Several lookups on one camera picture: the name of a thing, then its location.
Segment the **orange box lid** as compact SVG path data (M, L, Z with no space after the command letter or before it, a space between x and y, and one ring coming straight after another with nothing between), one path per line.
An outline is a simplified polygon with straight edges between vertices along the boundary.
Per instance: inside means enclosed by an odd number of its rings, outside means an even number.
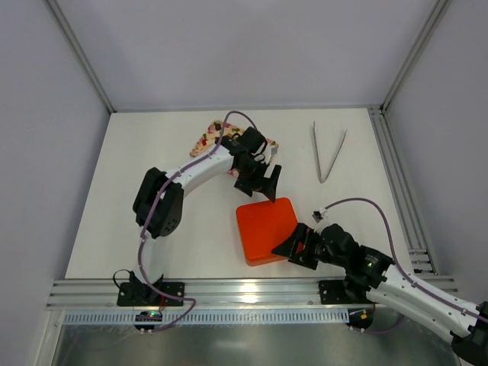
M245 258L259 258L287 239L298 224L291 201L277 198L236 208L236 220Z

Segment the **metal tongs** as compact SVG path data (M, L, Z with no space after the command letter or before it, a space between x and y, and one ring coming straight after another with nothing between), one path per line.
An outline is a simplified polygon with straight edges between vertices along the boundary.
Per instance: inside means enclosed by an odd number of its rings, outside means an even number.
M320 184L330 176L347 137L348 129L335 124L312 124L311 138L316 175Z

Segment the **orange chocolate box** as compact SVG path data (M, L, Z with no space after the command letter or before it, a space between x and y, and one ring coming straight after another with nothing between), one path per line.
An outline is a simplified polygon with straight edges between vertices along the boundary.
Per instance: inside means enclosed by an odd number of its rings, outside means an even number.
M285 258L277 255L268 255L259 258L245 258L245 260L248 266L256 267L256 266L267 265L275 262L282 262L285 260Z

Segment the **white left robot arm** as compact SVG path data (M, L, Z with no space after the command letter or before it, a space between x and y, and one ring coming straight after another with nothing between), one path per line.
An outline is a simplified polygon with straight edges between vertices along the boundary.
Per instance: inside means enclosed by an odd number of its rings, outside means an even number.
M268 141L254 127L231 136L221 133L208 151L176 169L148 170L133 202L136 224L140 226L140 247L137 253L138 269L134 277L143 285L149 284L143 268L143 249L148 238L169 236L181 222L184 199L194 189L210 179L235 170L238 173L234 187L252 196L257 192L271 202L276 200L281 166L275 165L271 175L265 150Z

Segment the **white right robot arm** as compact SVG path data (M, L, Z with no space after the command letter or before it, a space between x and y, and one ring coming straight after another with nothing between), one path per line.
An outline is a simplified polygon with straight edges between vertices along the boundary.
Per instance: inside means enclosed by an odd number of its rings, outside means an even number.
M388 255L358 244L333 224L317 232L299 223L272 250L289 262L316 269L320 262L345 269L345 293L382 304L430 329L472 365L487 363L487 304L475 304L403 270Z

